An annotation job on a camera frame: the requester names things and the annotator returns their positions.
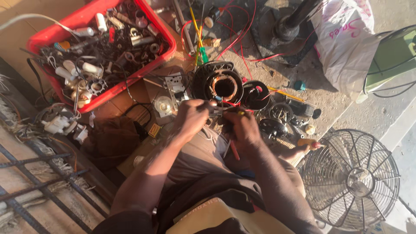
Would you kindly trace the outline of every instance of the capacitor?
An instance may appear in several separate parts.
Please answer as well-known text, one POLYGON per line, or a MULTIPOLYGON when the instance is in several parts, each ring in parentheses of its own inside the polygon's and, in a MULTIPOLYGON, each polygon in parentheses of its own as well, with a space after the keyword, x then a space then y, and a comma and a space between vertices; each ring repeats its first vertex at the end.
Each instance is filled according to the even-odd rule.
POLYGON ((124 24, 120 22, 117 18, 114 17, 108 17, 108 20, 112 22, 115 26, 117 26, 118 29, 123 29, 124 24))
POLYGON ((58 76, 61 76, 61 77, 65 78, 65 80, 71 80, 72 74, 67 69, 65 69, 63 67, 57 67, 55 69, 55 73, 58 76))
POLYGON ((140 38, 140 39, 137 39, 137 40, 132 40, 131 44, 133 46, 137 46, 137 45, 149 44, 149 43, 152 43, 154 41, 155 41, 155 39, 153 37, 145 37, 145 38, 140 38))
POLYGON ((218 18, 222 15, 222 12, 217 7, 212 6, 209 10, 208 16, 205 17, 204 22, 208 28, 212 28, 214 23, 218 20, 218 18))
POLYGON ((97 13, 95 15, 95 20, 97 21, 98 30, 100 30, 101 32, 106 32, 107 31, 107 25, 105 23, 105 19, 104 19, 103 14, 97 13))
POLYGON ((84 64, 82 65, 82 69, 86 72, 90 72, 96 76, 100 76, 103 72, 103 69, 97 66, 94 66, 90 63, 84 62, 84 64))
POLYGON ((75 34, 80 37, 94 36, 94 29, 90 27, 83 27, 75 30, 75 34))
POLYGON ((78 76, 78 73, 75 69, 75 64, 71 60, 65 60, 63 62, 64 67, 71 73, 73 76, 78 76))

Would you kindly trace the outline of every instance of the white capacitor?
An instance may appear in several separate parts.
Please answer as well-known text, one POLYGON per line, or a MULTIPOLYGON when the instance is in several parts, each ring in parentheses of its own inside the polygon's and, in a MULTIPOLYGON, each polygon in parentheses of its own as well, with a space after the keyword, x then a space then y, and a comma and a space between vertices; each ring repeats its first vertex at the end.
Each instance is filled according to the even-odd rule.
POLYGON ((106 32, 107 31, 107 25, 105 23, 105 19, 104 19, 103 14, 97 13, 95 15, 95 20, 97 21, 98 30, 100 30, 101 32, 106 32))
POLYGON ((90 72, 92 74, 95 74, 96 76, 100 76, 101 73, 103 72, 102 68, 96 67, 92 64, 89 64, 87 62, 84 62, 84 64, 82 65, 82 69, 86 72, 90 72))
POLYGON ((75 30, 76 35, 80 37, 94 36, 94 30, 90 27, 83 27, 75 30))
POLYGON ((55 69, 55 73, 58 76, 61 76, 61 77, 65 78, 65 80, 71 80, 72 74, 70 72, 68 72, 68 70, 63 68, 63 67, 57 67, 55 69))
POLYGON ((71 73, 72 76, 78 76, 78 73, 75 69, 75 64, 71 60, 65 60, 63 62, 64 67, 71 73))

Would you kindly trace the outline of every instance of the metal fan grille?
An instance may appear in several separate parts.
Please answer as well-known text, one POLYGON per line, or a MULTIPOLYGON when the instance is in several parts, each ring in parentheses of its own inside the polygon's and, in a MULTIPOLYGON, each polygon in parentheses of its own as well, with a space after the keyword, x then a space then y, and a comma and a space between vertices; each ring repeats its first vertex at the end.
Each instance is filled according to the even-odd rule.
POLYGON ((385 220, 400 187, 391 152, 374 136, 353 129, 335 131, 321 144, 326 147, 308 155, 302 174, 315 217, 346 231, 385 220))

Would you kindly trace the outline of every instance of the electrical component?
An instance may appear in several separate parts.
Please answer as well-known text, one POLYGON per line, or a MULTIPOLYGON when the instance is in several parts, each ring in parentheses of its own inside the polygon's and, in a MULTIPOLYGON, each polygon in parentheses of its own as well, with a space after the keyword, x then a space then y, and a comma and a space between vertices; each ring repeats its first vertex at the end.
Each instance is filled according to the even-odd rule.
POLYGON ((97 13, 95 15, 95 20, 97 21, 98 30, 100 30, 101 32, 106 32, 107 31, 107 24, 105 23, 105 19, 104 19, 103 14, 97 13))
POLYGON ((80 37, 92 37, 94 36, 95 32, 90 27, 83 27, 75 30, 75 34, 80 37))

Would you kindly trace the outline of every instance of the cloth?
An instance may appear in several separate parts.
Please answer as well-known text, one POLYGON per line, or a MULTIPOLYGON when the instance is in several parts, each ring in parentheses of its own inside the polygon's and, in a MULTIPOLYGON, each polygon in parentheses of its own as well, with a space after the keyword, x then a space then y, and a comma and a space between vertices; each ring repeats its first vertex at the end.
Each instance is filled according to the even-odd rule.
POLYGON ((95 119, 94 126, 94 129, 89 130, 81 151, 100 170, 122 163, 140 143, 133 120, 126 116, 95 119))

